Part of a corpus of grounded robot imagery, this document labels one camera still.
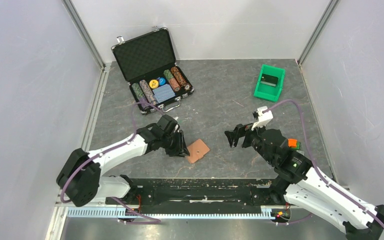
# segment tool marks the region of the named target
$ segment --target black briefcase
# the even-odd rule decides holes
[[[117,40],[118,44],[112,46],[111,50],[124,79],[129,83],[128,87],[136,102],[139,102],[139,98],[143,99],[143,96],[138,94],[138,85],[145,95],[146,101],[165,113],[179,107],[182,98],[186,98],[194,92],[191,82],[176,64],[173,44],[166,27],[155,28],[152,32],[127,41],[124,41],[122,36],[117,37]],[[143,115],[156,111],[152,107],[141,104],[138,107]]]

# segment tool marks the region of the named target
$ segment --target poker chip case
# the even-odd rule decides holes
[[[149,84],[151,80],[165,78],[164,71],[171,70],[173,67],[177,67],[183,77],[183,83],[188,86],[173,91],[175,93],[173,97],[158,102],[155,106],[166,113],[179,107],[181,100],[194,92],[195,89],[191,82],[176,63],[170,33],[166,27],[155,28],[152,32],[127,41],[124,41],[122,36],[117,37],[117,40],[118,44],[112,46],[111,50],[136,102],[139,102],[139,98],[132,88],[133,84],[139,83],[141,80],[145,80]],[[169,79],[165,80],[165,84],[169,84]],[[141,104],[138,107],[143,115],[156,111],[152,107],[145,107]]]

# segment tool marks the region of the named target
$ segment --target green tray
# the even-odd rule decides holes
[[[261,83],[261,77],[263,74],[277,77],[278,78],[277,85],[270,86],[270,85]],[[284,69],[263,64],[261,66],[261,72],[259,73],[257,86],[255,87],[254,97],[276,102],[279,99],[279,96],[281,95],[282,88],[284,85],[284,78],[285,78]]]

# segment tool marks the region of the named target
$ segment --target white wall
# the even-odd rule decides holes
[[[111,46],[166,26],[178,59],[295,59],[329,0],[72,0],[105,62]]]
[[[0,0],[0,240],[44,239],[100,70],[59,0]]]
[[[337,178],[384,204],[384,1],[340,1],[303,73]]]

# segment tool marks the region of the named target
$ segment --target robotic arm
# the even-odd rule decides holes
[[[236,147],[238,140],[245,137],[242,147],[252,147],[265,161],[274,167],[278,177],[270,188],[270,197],[277,203],[285,202],[302,207],[325,219],[347,239],[379,239],[383,228],[368,212],[384,223],[384,205],[374,206],[354,196],[339,184],[328,178],[319,168],[322,180],[312,162],[288,146],[288,139],[278,129],[266,129],[273,118],[267,107],[253,112],[255,123],[238,124],[233,131],[225,131],[230,147]],[[359,208],[350,199],[360,203]]]
[[[103,176],[110,169],[137,156],[145,155],[159,148],[164,148],[170,157],[189,156],[183,131],[178,122],[169,115],[163,115],[157,123],[139,128],[124,140],[107,147],[85,152],[74,150],[61,172],[56,183],[63,188],[73,172],[87,160],[98,155],[96,159],[84,166],[68,183],[65,194],[76,207],[105,200],[108,196],[123,198],[130,190],[127,176]]]

